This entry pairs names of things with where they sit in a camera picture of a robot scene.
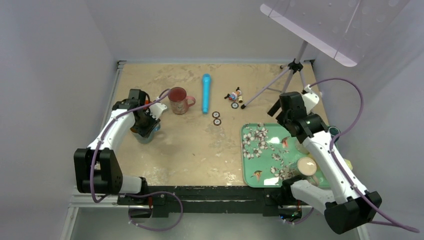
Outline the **blue mug yellow inside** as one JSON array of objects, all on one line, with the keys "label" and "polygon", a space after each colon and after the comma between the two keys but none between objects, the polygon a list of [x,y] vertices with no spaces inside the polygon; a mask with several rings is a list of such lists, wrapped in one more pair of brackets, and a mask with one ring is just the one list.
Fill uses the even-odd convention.
[{"label": "blue mug yellow inside", "polygon": [[140,134],[138,134],[138,133],[133,133],[133,135],[134,135],[134,137],[135,137],[135,139],[139,142],[139,143],[141,143],[141,144],[148,144],[148,143],[150,143],[152,140],[153,140],[153,138],[154,138],[154,135],[159,131],[161,129],[161,124],[160,123],[158,123],[157,124],[157,126],[151,131],[151,133],[149,134],[149,136],[148,137],[142,137]]}]

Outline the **pink mug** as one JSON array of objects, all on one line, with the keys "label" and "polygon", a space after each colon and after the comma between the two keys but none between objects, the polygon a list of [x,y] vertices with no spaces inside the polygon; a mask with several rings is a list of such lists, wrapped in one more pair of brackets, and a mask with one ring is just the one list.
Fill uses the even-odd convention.
[{"label": "pink mug", "polygon": [[171,88],[168,93],[168,99],[171,110],[176,115],[185,114],[190,107],[196,104],[196,99],[193,96],[189,96],[182,87]]}]

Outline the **dark green mug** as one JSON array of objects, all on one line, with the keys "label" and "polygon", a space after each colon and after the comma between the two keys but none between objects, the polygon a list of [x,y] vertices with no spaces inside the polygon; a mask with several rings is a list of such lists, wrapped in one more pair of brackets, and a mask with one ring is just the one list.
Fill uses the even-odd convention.
[{"label": "dark green mug", "polygon": [[334,125],[328,127],[328,131],[331,135],[331,139],[336,143],[340,139],[340,129]]}]

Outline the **cream floral mug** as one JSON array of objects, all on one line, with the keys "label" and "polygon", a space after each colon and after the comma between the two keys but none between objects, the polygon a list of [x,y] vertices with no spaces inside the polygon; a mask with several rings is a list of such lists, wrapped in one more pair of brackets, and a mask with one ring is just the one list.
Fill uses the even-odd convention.
[{"label": "cream floral mug", "polygon": [[293,176],[301,176],[312,185],[319,186],[320,180],[316,177],[318,166],[310,157],[302,157],[289,165],[289,171]]}]

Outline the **orange mug black handle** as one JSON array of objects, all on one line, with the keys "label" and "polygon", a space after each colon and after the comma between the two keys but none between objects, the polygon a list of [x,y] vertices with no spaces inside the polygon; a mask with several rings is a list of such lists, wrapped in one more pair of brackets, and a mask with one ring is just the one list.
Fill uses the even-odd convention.
[{"label": "orange mug black handle", "polygon": [[138,127],[138,126],[132,126],[132,127],[130,128],[130,131],[131,131],[132,133],[138,134],[138,133],[139,133],[139,127]]}]

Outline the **cream mug blue pattern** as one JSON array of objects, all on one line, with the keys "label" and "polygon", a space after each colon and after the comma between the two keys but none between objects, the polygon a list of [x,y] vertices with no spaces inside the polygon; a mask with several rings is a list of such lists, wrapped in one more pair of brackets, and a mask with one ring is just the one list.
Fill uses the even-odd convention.
[{"label": "cream mug blue pattern", "polygon": [[309,155],[310,154],[310,152],[298,140],[295,141],[295,145],[294,146],[295,146],[296,150],[299,153],[304,154],[304,155]]}]

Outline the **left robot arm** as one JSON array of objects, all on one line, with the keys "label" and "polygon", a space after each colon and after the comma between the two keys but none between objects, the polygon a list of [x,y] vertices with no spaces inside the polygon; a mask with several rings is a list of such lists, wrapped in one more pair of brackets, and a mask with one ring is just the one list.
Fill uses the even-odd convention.
[{"label": "left robot arm", "polygon": [[168,107],[160,101],[162,93],[154,101],[140,89],[131,89],[128,97],[112,106],[109,119],[96,139],[85,148],[78,148],[73,155],[76,187],[80,193],[123,195],[138,205],[149,199],[147,182],[143,177],[122,173],[116,151],[128,132],[142,140],[149,140],[158,130],[160,117]]}]

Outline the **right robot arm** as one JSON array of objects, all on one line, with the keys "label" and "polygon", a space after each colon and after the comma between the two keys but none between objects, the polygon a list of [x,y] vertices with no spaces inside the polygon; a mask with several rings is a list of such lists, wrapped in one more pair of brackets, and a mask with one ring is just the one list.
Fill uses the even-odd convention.
[{"label": "right robot arm", "polygon": [[324,215],[336,234],[343,234],[370,223],[379,209],[382,198],[370,192],[356,178],[334,146],[328,126],[305,105],[306,93],[286,92],[268,111],[292,137],[297,138],[319,165],[330,189],[321,189],[303,176],[282,182],[280,196],[288,204],[300,200]]}]

